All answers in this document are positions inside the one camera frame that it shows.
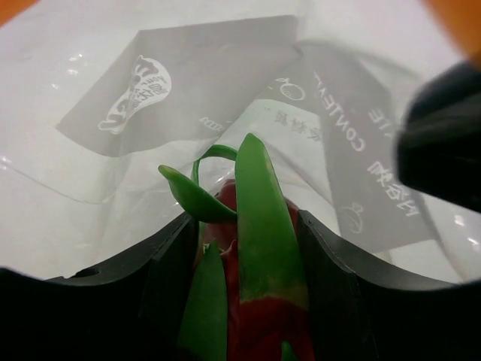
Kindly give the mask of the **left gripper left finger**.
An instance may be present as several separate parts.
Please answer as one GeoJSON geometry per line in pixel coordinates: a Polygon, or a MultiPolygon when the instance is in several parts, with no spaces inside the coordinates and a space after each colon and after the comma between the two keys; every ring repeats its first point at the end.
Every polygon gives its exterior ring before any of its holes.
{"type": "Polygon", "coordinates": [[[186,360],[177,337],[198,227],[182,214],[71,278],[1,270],[3,360],[186,360]]]}

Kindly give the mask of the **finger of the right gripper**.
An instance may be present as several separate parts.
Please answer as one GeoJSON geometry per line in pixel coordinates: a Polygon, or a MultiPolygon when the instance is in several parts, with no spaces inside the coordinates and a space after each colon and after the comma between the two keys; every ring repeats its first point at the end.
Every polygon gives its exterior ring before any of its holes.
{"type": "Polygon", "coordinates": [[[480,69],[459,62],[414,96],[396,139],[401,183],[480,211],[480,69]]]}

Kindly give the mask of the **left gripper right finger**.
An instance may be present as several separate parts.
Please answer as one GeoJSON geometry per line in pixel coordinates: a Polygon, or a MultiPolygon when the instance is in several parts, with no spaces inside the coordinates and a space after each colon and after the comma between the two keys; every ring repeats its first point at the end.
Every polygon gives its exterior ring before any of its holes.
{"type": "Polygon", "coordinates": [[[394,266],[298,212],[317,360],[478,360],[480,283],[394,266]]]}

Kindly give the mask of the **fake red dragon fruit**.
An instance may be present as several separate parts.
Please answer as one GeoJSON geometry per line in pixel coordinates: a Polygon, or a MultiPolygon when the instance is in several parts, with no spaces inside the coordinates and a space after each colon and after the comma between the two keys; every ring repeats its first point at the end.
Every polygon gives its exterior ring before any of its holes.
{"type": "Polygon", "coordinates": [[[199,226],[194,274],[175,360],[312,360],[309,294],[298,246],[298,208],[283,195],[263,142],[215,144],[234,178],[217,195],[167,165],[159,173],[199,226]]]}

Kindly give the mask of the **clear zip top bag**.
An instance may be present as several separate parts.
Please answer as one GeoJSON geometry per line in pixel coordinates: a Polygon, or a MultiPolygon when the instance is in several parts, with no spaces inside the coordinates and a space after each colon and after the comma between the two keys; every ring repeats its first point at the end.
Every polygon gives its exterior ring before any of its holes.
{"type": "Polygon", "coordinates": [[[1,264],[71,276],[181,211],[158,172],[261,138],[284,194],[411,272],[480,277],[480,217],[395,140],[463,54],[427,1],[39,1],[1,27],[1,264]]]}

